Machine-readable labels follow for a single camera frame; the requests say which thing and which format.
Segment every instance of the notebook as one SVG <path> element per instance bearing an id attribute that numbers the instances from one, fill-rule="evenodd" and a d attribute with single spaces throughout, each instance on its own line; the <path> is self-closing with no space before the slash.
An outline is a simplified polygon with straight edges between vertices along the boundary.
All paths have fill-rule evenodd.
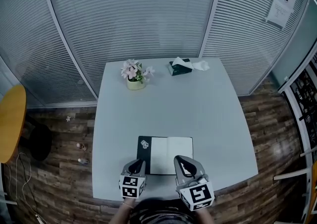
<path id="1" fill-rule="evenodd" d="M 175 174 L 174 157 L 193 157 L 193 139 L 190 137 L 148 137 L 138 140 L 138 159 L 146 161 L 146 174 Z"/>

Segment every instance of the round wooden table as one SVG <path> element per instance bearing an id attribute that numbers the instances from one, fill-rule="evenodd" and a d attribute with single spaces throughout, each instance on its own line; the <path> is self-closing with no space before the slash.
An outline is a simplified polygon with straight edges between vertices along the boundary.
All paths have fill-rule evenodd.
<path id="1" fill-rule="evenodd" d="M 25 89 L 22 85 L 14 86 L 0 103 L 0 163 L 12 157 L 22 133 L 25 113 Z"/>

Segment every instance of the tabletop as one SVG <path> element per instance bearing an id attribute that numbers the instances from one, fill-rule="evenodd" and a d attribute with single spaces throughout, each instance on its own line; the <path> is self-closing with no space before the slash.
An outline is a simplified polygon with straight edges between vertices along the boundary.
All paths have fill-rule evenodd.
<path id="1" fill-rule="evenodd" d="M 191 58 L 192 62 L 200 58 Z M 93 196 L 122 200 L 119 175 L 136 159 L 139 136 L 192 137 L 193 156 L 219 190 L 258 174 L 249 129 L 231 81 L 217 58 L 207 71 L 171 76 L 170 58 L 143 59 L 154 77 L 137 91 L 121 77 L 123 62 L 105 66 L 93 141 Z M 174 175 L 148 175 L 141 199 L 178 198 Z"/>
<path id="2" fill-rule="evenodd" d="M 25 89 L 22 85 L 14 86 L 0 103 L 0 163 L 12 157 L 22 133 L 25 113 Z"/>

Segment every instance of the forearm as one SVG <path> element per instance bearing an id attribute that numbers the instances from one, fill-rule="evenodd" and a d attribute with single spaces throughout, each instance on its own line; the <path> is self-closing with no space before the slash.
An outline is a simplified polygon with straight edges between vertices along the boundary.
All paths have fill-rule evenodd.
<path id="1" fill-rule="evenodd" d="M 119 207 L 118 212 L 113 216 L 109 224 L 127 224 L 130 218 L 132 207 L 134 206 L 134 199 L 126 198 Z"/>
<path id="2" fill-rule="evenodd" d="M 195 213 L 199 224 L 214 224 L 213 217 L 207 208 L 199 209 Z"/>

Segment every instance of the person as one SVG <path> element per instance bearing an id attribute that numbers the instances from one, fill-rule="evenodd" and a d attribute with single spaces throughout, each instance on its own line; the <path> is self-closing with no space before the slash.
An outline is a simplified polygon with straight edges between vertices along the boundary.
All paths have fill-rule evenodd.
<path id="1" fill-rule="evenodd" d="M 125 198 L 109 224 L 214 224 L 207 208 L 191 212 L 180 199 L 146 199 L 134 206 L 134 198 Z"/>

